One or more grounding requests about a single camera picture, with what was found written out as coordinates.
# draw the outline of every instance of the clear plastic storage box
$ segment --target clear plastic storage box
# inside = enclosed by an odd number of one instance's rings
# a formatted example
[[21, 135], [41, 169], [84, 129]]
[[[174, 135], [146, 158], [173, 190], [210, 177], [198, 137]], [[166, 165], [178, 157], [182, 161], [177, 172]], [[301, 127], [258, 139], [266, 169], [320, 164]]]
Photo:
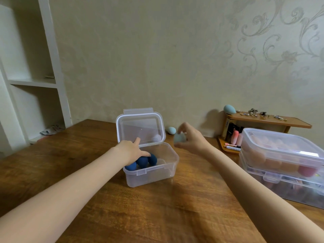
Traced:
[[308, 178], [323, 166], [324, 151], [296, 135], [245, 128], [241, 153], [253, 168]]
[[134, 141], [141, 139], [139, 147], [157, 158], [155, 166], [129, 171], [126, 174], [127, 185], [137, 187], [147, 183], [173, 177], [179, 162], [179, 156], [165, 143], [166, 138], [162, 116], [153, 112], [153, 108], [125, 109], [116, 119], [117, 140]]
[[243, 153], [240, 166], [252, 177], [281, 198], [324, 209], [324, 169], [315, 176], [303, 179], [249, 167]]

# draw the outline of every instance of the floral wallpaper pattern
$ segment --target floral wallpaper pattern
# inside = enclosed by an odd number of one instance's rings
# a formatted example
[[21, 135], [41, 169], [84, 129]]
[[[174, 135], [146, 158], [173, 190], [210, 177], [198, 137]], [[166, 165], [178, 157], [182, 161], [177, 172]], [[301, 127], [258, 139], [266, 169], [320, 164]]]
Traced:
[[220, 132], [225, 104], [324, 147], [324, 0], [50, 0], [74, 123], [153, 107]]

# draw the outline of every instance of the table surface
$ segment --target table surface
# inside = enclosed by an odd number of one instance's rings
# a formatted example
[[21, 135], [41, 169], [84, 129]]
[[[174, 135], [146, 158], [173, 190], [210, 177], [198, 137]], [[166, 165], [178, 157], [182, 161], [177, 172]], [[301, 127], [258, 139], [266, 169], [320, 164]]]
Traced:
[[[171, 135], [166, 142], [173, 147]], [[114, 123], [85, 120], [6, 157], [0, 162], [0, 216], [116, 144]], [[174, 149], [180, 162], [173, 178], [130, 188], [119, 171], [57, 242], [265, 242], [217, 170]], [[324, 210], [289, 203], [324, 228]]]

